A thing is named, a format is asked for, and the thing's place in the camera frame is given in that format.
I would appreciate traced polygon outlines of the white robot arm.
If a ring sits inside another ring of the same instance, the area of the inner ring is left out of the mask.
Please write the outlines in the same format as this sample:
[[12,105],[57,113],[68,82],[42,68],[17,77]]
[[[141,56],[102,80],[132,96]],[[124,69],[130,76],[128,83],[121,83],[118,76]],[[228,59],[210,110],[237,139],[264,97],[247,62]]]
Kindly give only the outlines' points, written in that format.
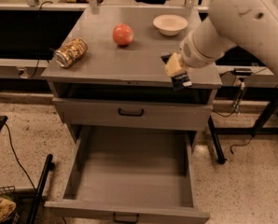
[[169,57],[165,72],[175,77],[203,68],[241,47],[278,77],[278,0],[211,0],[208,15]]

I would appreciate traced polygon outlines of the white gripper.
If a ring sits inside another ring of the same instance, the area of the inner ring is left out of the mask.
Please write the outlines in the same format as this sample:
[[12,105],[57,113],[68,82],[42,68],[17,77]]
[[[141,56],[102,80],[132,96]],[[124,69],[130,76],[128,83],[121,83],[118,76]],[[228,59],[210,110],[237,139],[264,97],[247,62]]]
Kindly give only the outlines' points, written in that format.
[[175,77],[187,70],[187,67],[203,68],[215,60],[201,54],[191,35],[187,35],[179,46],[179,53],[173,53],[165,64],[165,72],[169,77]]

